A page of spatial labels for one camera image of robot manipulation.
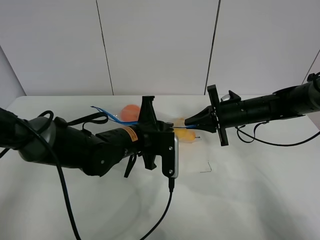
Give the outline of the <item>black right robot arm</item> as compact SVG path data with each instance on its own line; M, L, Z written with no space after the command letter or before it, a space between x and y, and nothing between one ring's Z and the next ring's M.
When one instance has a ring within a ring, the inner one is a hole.
M190 129L218 133L221 146L229 144L227 128L302 117L320 110L320 75L311 73L307 82L270 95L243 100L233 91L219 98L217 87L207 87L210 105L184 124Z

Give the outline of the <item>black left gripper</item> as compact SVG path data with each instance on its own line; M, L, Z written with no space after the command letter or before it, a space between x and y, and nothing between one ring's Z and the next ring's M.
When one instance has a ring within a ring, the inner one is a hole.
M153 100L154 96L143 96L140 106L137 128L142 136L142 157L145 168L153 170L156 156L162 155L165 133L173 133L171 123L157 120Z

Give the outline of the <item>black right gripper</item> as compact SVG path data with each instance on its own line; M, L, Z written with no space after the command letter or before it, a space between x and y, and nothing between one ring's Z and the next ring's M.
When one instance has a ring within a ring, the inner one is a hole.
M228 136L226 129L241 125L242 105L241 102L221 104L215 84L207 87L207 93L211 106L207 106L199 113L186 118L185 126L194 126L192 129L206 131L209 133L218 132L220 145L228 146Z

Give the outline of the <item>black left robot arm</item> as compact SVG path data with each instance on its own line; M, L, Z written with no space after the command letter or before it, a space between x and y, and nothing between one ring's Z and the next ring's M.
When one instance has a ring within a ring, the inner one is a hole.
M178 139L173 125L157 120L153 96L143 96L136 123L92 134L76 125L105 124L107 113L97 113L67 122L46 111L32 120L23 121L12 112L0 111L0 145L17 150L27 162L46 165L60 163L64 168L80 169L89 176L103 176L122 159L129 158L128 176L137 157L143 158L148 170L161 157L162 173L168 178L179 174Z

